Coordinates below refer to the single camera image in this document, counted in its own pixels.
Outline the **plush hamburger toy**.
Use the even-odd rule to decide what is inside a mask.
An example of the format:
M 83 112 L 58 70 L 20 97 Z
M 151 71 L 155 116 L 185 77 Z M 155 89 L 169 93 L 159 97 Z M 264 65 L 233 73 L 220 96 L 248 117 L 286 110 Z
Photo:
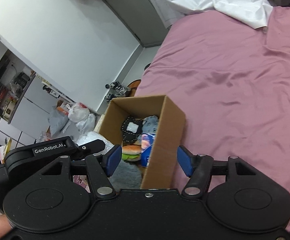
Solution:
M 127 145 L 122 147 L 122 160 L 123 161 L 139 161 L 141 158 L 140 145 Z

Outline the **brown cardboard box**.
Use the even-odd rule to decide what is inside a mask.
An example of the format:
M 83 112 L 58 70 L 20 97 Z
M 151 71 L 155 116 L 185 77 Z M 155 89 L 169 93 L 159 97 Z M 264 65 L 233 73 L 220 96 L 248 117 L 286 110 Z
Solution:
M 112 144 L 122 144 L 121 126 L 129 116 L 144 119 L 158 117 L 158 130 L 145 168 L 141 189 L 171 187 L 177 162 L 177 148 L 185 127 L 185 114 L 166 95 L 116 98 L 109 103 L 99 134 Z

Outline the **black lace eye mask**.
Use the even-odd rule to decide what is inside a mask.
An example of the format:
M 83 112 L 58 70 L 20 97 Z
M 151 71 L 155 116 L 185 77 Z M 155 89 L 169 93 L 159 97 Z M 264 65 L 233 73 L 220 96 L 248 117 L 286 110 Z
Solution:
M 143 131 L 143 120 L 128 116 L 121 125 L 122 141 L 124 144 L 134 144 Z

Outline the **blue white tissue pack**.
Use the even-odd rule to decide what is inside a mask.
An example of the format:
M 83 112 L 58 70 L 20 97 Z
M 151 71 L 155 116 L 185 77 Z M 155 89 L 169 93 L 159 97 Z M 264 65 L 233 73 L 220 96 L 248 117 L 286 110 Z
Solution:
M 152 133 L 143 133 L 141 136 L 141 165 L 143 167 L 147 167 L 149 164 L 149 158 L 155 137 L 156 135 Z

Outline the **small grey-blue plush rag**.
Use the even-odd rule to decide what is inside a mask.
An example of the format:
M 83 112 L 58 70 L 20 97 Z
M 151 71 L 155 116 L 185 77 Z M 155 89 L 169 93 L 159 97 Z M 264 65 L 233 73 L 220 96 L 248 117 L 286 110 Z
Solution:
M 146 134 L 156 134 L 158 129 L 158 122 L 159 119 L 155 115 L 144 118 L 142 132 Z

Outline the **clear plastic bag of cotton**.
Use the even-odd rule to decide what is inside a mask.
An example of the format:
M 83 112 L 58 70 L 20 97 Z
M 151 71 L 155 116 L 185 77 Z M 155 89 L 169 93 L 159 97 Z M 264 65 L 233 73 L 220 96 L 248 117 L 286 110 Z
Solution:
M 106 154 L 113 148 L 113 144 L 97 132 L 89 131 L 80 135 L 76 140 L 78 146 L 86 146 L 94 155 Z

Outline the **white plastic bag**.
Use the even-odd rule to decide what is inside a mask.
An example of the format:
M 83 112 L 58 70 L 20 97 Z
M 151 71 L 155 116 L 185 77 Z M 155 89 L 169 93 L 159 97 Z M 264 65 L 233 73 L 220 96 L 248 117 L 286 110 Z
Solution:
M 73 122 L 80 134 L 93 131 L 96 125 L 96 116 L 88 107 L 80 102 L 67 104 L 68 118 Z

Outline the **grey plastic mailer bag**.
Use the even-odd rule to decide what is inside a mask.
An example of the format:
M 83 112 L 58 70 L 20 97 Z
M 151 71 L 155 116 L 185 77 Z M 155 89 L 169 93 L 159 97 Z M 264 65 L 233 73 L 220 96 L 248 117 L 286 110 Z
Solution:
M 48 123 L 50 125 L 50 135 L 53 137 L 58 134 L 67 124 L 68 117 L 66 114 L 58 111 L 56 108 L 52 109 L 48 116 Z

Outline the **orange cardboard package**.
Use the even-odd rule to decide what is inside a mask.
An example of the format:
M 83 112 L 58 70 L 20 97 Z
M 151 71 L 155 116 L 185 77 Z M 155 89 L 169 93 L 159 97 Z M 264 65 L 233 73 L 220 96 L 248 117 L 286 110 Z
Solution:
M 57 101 L 56 109 L 65 115 L 69 114 L 70 107 L 71 105 L 67 101 L 64 100 Z

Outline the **grey white sneakers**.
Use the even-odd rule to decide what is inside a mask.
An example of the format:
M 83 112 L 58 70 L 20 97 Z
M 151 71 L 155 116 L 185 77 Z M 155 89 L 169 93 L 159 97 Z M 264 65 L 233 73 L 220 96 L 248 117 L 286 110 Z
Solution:
M 125 98 L 131 94 L 131 88 L 122 85 L 119 81 L 106 84 L 105 88 L 110 90 L 110 92 L 105 97 L 105 101 L 107 103 L 109 103 L 114 98 Z

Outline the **pink bed sheet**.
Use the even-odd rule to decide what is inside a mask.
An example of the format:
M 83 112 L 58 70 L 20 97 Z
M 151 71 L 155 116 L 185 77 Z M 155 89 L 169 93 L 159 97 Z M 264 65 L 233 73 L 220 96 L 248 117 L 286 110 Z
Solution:
M 167 95 L 182 109 L 192 153 L 236 155 L 290 193 L 289 7 L 275 7 L 266 30 L 218 11 L 180 19 L 136 94 Z

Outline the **kitchen shelf with appliances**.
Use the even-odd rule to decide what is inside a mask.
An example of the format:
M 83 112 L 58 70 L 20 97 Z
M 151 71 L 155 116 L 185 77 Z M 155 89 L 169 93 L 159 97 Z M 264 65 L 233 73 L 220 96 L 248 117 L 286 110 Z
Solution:
M 11 123 L 36 72 L 10 50 L 0 55 L 0 117 Z

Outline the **grey door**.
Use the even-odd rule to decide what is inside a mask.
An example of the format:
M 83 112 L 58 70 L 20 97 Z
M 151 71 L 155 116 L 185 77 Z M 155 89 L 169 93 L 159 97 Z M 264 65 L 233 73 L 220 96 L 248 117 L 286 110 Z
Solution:
M 102 0 L 144 47 L 162 44 L 168 29 L 150 0 Z

